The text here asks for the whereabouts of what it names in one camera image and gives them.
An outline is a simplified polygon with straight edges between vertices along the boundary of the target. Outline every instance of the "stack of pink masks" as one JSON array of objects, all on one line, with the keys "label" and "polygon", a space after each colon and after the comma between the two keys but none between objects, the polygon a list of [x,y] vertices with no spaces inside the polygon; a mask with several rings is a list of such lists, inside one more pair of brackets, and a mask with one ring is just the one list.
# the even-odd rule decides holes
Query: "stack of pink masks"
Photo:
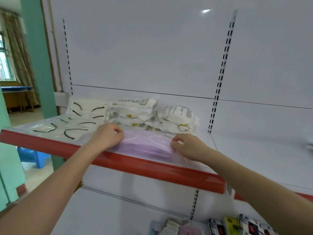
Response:
[{"label": "stack of pink masks", "polygon": [[170,146],[171,138],[156,134],[152,131],[144,130],[125,130],[124,139],[112,151],[118,154],[153,157],[171,158],[177,156]]}]

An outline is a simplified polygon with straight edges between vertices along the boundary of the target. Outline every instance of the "wooden table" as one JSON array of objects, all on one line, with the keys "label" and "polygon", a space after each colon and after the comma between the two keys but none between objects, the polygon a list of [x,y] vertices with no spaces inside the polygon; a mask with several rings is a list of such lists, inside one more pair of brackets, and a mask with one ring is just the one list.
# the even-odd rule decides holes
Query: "wooden table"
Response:
[{"label": "wooden table", "polygon": [[34,90],[19,90],[19,91],[3,91],[2,93],[17,93],[18,95],[18,104],[20,107],[20,112],[23,112],[23,110],[26,110],[26,103],[25,103],[25,98],[23,97],[23,93],[28,96],[29,98],[29,103],[31,106],[31,111],[34,112],[34,98],[33,98],[33,92]]}]

